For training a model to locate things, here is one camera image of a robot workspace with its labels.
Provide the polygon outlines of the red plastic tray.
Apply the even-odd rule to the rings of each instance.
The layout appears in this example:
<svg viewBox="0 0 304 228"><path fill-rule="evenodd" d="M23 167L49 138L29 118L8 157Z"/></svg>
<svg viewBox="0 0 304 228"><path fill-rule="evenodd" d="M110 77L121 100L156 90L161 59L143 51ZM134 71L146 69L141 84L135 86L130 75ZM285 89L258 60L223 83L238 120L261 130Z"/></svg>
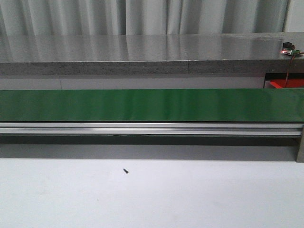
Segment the red plastic tray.
<svg viewBox="0 0 304 228"><path fill-rule="evenodd" d="M304 80L303 79L291 79L285 81L283 79L271 80L270 85L274 88L303 88Z"/></svg>

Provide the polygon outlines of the aluminium conveyor frame rail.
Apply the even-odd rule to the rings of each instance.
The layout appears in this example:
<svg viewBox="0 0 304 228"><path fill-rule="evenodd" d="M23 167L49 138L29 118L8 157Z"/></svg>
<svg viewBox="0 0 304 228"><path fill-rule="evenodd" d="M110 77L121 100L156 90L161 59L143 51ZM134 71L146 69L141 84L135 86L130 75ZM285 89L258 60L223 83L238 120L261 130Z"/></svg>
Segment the aluminium conveyor frame rail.
<svg viewBox="0 0 304 228"><path fill-rule="evenodd" d="M2 158L296 161L301 123L43 123L0 125Z"/></svg>

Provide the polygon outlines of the grey curtain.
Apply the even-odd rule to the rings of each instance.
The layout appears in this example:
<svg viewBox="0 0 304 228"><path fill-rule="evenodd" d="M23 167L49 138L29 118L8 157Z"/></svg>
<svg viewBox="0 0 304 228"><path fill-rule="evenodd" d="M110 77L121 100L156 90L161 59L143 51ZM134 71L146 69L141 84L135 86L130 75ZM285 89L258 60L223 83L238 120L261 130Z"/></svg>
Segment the grey curtain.
<svg viewBox="0 0 304 228"><path fill-rule="evenodd" d="M0 33L169 35L302 32L301 0L3 0Z"/></svg>

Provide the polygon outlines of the green conveyor belt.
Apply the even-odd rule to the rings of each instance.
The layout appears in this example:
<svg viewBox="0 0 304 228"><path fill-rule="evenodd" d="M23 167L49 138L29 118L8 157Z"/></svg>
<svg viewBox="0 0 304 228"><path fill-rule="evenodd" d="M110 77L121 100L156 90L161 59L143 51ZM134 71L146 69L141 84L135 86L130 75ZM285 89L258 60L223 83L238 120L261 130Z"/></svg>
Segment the green conveyor belt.
<svg viewBox="0 0 304 228"><path fill-rule="evenodd" d="M2 90L3 122L302 122L302 89Z"/></svg>

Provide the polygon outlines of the grey stone counter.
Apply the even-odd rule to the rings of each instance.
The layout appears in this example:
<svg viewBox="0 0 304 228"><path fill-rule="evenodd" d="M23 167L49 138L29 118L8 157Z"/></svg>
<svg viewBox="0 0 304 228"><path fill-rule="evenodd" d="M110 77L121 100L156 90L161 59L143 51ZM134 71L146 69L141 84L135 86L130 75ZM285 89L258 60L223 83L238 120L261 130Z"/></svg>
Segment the grey stone counter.
<svg viewBox="0 0 304 228"><path fill-rule="evenodd" d="M301 73L302 32L195 35L2 36L0 73L25 75L156 75Z"/></svg>

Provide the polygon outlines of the small green circuit board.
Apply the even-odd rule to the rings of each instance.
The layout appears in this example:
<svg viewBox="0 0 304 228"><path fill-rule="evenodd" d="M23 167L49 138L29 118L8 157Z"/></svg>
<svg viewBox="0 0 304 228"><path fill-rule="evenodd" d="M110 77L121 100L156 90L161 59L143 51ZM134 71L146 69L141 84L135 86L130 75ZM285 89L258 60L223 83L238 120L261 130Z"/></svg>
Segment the small green circuit board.
<svg viewBox="0 0 304 228"><path fill-rule="evenodd" d="M289 56L301 56L304 54L303 51L296 49L295 45L291 42L283 43L281 53Z"/></svg>

